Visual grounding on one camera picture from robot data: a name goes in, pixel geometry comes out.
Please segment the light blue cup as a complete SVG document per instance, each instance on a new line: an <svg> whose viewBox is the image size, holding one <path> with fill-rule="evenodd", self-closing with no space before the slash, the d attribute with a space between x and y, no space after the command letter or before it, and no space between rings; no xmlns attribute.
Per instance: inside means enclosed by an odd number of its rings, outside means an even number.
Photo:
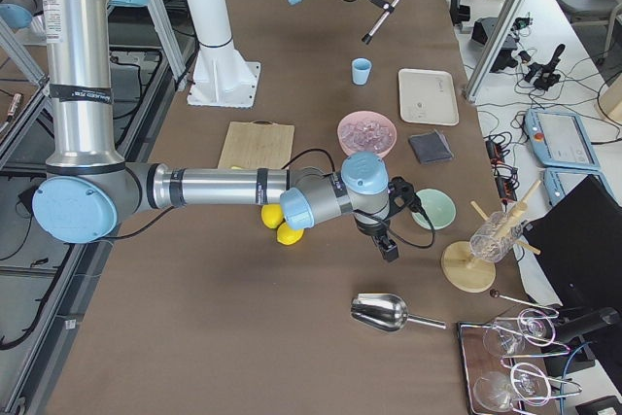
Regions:
<svg viewBox="0 0 622 415"><path fill-rule="evenodd" d="M356 86L364 86L370 76L372 63L365 57L357 57L351 62L352 83Z"/></svg>

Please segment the wooden cutting board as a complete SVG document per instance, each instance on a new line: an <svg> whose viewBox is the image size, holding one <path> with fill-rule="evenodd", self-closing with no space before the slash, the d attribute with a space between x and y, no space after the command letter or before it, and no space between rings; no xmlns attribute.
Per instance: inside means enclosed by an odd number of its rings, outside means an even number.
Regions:
<svg viewBox="0 0 622 415"><path fill-rule="evenodd" d="M280 169L291 158L293 141L293 125L232 121L218 168Z"/></svg>

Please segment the grey folded cloth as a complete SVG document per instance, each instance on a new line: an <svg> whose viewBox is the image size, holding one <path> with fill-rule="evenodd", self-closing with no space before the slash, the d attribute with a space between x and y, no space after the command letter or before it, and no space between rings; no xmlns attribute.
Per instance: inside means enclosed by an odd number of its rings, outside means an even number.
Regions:
<svg viewBox="0 0 622 415"><path fill-rule="evenodd" d="M449 161L454 158L446 137L437 130L412 135L408 138L408 143L422 164Z"/></svg>

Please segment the cream rabbit tray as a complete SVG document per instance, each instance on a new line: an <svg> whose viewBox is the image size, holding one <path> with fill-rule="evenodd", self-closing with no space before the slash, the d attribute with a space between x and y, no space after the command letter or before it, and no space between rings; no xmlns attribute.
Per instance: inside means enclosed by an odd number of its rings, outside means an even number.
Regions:
<svg viewBox="0 0 622 415"><path fill-rule="evenodd" d="M455 126L459 112L450 73L407 69L397 72L399 115L408 123Z"/></svg>

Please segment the blue teach pendant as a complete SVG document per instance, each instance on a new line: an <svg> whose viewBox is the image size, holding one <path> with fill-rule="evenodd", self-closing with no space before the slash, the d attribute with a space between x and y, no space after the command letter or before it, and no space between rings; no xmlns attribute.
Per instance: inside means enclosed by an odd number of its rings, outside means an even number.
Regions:
<svg viewBox="0 0 622 415"><path fill-rule="evenodd" d="M572 169L564 167L547 167L543 172L543 184L551 207L556 206L586 177L594 176L606 188L608 184L604 175L598 170Z"/></svg>
<svg viewBox="0 0 622 415"><path fill-rule="evenodd" d="M524 116L524 130L544 166L601 169L578 114L529 109Z"/></svg>

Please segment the steel muddler black tip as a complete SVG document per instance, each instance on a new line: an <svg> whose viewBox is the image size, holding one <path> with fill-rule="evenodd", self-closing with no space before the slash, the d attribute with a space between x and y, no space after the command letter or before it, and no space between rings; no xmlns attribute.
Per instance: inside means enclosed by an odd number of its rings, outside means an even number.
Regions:
<svg viewBox="0 0 622 415"><path fill-rule="evenodd" d="M383 23L386 21L386 19L394 12L397 4L400 2L400 0L393 0L390 4L385 3L383 5L383 12L380 15L380 17L376 20L376 22L372 25L372 27L369 29L369 31L362 37L362 41L366 44L369 45L370 42L373 40L375 34L378 32L378 30L380 29L380 27L383 25Z"/></svg>

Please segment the yellow lemon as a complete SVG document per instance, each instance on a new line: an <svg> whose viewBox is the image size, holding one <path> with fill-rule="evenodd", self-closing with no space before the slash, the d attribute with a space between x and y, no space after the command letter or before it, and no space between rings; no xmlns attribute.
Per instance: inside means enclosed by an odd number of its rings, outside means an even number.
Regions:
<svg viewBox="0 0 622 415"><path fill-rule="evenodd" d="M263 224L270 229L277 229L285 220L279 204L267 204L261 207L260 218Z"/></svg>
<svg viewBox="0 0 622 415"><path fill-rule="evenodd" d="M281 245L291 246L304 235L304 229L291 228L287 223L280 224L276 229L276 239Z"/></svg>

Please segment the mint green bowl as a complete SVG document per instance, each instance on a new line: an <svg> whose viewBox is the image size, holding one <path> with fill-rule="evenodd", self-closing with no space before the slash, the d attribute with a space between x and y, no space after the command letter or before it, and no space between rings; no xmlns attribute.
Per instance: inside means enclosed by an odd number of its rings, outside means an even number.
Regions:
<svg viewBox="0 0 622 415"><path fill-rule="evenodd" d="M421 200L422 207L426 211L431 224L420 213L413 213L414 222L424 229L439 231L454 222L457 214L456 206L452 198L445 192L436 189L422 189L416 192Z"/></svg>

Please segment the black framed glass rack tray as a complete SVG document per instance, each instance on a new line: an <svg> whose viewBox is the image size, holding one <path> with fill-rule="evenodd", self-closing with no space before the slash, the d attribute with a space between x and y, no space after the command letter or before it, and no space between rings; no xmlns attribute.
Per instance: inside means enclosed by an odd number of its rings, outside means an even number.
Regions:
<svg viewBox="0 0 622 415"><path fill-rule="evenodd" d="M466 399L468 412L471 414L516 414L493 413L482 407L475 399L473 387L476 380L489 371L508 373L517 363L532 363L544 372L552 388L552 399L546 405L530 408L532 414L542 414L544 409L563 398L577 396L582 392L579 384L548 374L545 368L546 357L536 346L527 345L523 355L515 357L496 357L491 355L483 345L484 332L489 325L460 322L457 324L459 349L462 360L463 374L466 381Z"/></svg>

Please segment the clear glass mug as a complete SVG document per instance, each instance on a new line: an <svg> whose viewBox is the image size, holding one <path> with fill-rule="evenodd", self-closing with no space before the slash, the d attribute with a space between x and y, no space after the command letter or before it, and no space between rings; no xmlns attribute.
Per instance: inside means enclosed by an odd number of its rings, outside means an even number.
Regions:
<svg viewBox="0 0 622 415"><path fill-rule="evenodd" d="M469 240L472 254L481 260L501 261L522 236L524 221L512 221L508 213L495 212Z"/></svg>

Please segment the wine glass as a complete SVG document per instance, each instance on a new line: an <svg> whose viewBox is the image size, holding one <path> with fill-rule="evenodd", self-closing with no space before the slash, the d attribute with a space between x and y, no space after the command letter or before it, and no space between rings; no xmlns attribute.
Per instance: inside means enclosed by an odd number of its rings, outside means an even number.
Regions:
<svg viewBox="0 0 622 415"><path fill-rule="evenodd" d="M517 363L508 373L489 371L473 387L476 401L493 413L532 414L530 408L552 399L547 376L532 363Z"/></svg>
<svg viewBox="0 0 622 415"><path fill-rule="evenodd" d="M496 357L523 355L530 344L551 345L556 331L551 318L536 308L526 308L515 317L497 317L484 332L484 348Z"/></svg>

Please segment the steel ice scoop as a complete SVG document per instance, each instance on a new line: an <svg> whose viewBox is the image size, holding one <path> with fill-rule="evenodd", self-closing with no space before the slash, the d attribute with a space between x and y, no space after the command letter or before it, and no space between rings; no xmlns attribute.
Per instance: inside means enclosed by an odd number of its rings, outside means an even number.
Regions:
<svg viewBox="0 0 622 415"><path fill-rule="evenodd" d="M396 294L361 293L352 299L351 315L358 321L386 332L401 330L407 323L446 329L443 321L412 315Z"/></svg>

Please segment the pink bowl of ice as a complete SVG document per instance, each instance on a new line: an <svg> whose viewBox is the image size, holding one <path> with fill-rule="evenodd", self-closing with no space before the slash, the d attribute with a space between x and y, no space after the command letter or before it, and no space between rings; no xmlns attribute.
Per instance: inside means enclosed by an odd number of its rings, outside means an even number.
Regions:
<svg viewBox="0 0 622 415"><path fill-rule="evenodd" d="M347 156L371 152L385 157L397 141L397 130L393 122L382 114L356 111L339 122L337 138Z"/></svg>

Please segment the aluminium frame post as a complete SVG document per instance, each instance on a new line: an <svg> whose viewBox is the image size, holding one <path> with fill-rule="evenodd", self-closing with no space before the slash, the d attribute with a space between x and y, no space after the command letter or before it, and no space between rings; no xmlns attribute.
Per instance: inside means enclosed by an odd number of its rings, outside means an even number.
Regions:
<svg viewBox="0 0 622 415"><path fill-rule="evenodd" d="M505 0L501 7L496 27L484 46L481 57L476 63L467 85L464 89L464 97L470 103L474 103L479 90L489 74L492 65L501 51L501 46L510 31L511 24L515 19L519 8L524 0Z"/></svg>

